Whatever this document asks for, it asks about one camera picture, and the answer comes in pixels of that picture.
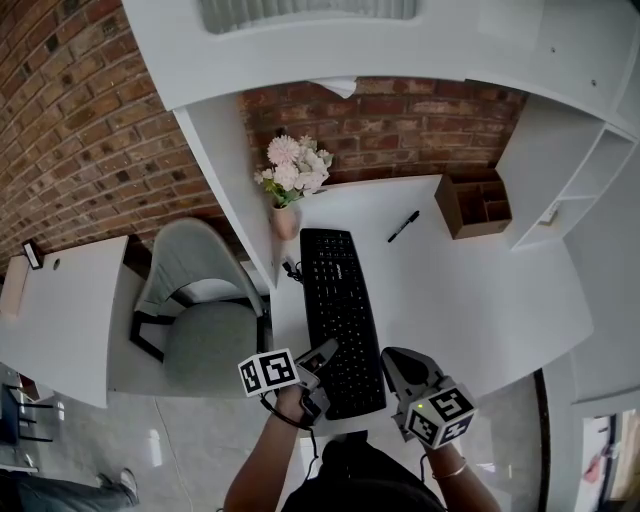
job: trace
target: wooden box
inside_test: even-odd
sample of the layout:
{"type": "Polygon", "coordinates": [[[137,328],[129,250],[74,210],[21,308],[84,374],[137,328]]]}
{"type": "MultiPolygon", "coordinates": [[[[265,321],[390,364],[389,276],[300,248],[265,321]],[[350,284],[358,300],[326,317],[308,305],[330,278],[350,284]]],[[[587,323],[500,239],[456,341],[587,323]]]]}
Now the wooden box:
{"type": "Polygon", "coordinates": [[[511,222],[507,191],[492,169],[442,176],[435,198],[454,240],[502,233],[511,222]]]}

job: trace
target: gray floor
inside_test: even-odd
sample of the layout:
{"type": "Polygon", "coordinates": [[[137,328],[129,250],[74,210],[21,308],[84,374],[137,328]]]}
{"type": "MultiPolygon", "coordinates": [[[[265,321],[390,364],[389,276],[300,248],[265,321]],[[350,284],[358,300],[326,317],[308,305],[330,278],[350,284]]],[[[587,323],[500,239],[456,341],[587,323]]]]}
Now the gray floor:
{"type": "MultiPolygon", "coordinates": [[[[3,380],[11,379],[3,373],[3,380]]],[[[154,512],[213,512],[221,507],[267,416],[251,399],[114,393],[107,410],[65,397],[53,403],[56,410],[38,412],[37,433],[50,434],[55,442],[25,441],[18,453],[0,450],[0,463],[22,462],[28,455],[41,476],[88,485],[96,485],[99,472],[115,475],[128,467],[140,490],[136,510],[154,512]]],[[[482,398],[479,409],[461,440],[463,454],[503,511],[537,510],[540,429],[533,378],[482,398]]],[[[416,440],[405,444],[391,419],[388,428],[371,431],[369,439],[419,474],[421,447],[416,440]]],[[[302,440],[292,457],[283,500],[303,481],[309,450],[302,440]]]]}

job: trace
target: person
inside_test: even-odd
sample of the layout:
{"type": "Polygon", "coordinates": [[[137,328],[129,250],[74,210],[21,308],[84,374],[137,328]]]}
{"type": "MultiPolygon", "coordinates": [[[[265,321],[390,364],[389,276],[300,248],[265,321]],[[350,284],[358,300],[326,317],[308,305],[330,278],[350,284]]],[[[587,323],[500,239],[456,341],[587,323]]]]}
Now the person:
{"type": "Polygon", "coordinates": [[[100,487],[0,472],[0,512],[107,512],[138,505],[133,473],[123,469],[120,481],[99,475],[100,487]]]}
{"type": "MultiPolygon", "coordinates": [[[[280,390],[275,408],[299,422],[301,390],[280,390]]],[[[271,415],[253,452],[233,480],[224,502],[225,512],[276,510],[297,440],[297,428],[271,415]]],[[[433,475],[449,512],[499,512],[489,490],[467,467],[455,447],[426,448],[433,475]]],[[[399,510],[444,512],[423,483],[383,452],[366,442],[366,435],[347,435],[324,449],[318,477],[287,499],[283,512],[399,510]]]]}

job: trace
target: black keyboard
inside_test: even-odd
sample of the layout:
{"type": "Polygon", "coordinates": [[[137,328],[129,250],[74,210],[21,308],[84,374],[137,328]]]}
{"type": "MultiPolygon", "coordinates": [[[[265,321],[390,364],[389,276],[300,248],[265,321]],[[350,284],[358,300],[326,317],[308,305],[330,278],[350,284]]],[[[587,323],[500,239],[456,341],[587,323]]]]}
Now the black keyboard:
{"type": "Polygon", "coordinates": [[[319,374],[331,401],[327,419],[384,409],[376,327],[351,233],[303,229],[300,252],[311,348],[329,338],[340,344],[319,374]]]}

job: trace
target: flower vase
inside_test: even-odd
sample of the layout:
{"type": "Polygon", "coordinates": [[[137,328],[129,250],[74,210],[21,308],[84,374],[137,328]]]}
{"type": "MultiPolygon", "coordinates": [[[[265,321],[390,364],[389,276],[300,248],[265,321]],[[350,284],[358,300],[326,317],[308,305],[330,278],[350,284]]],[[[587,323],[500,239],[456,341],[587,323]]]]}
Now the flower vase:
{"type": "Polygon", "coordinates": [[[298,236],[300,225],[292,203],[289,203],[284,208],[272,206],[271,219],[273,230],[280,240],[293,240],[298,236]]]}

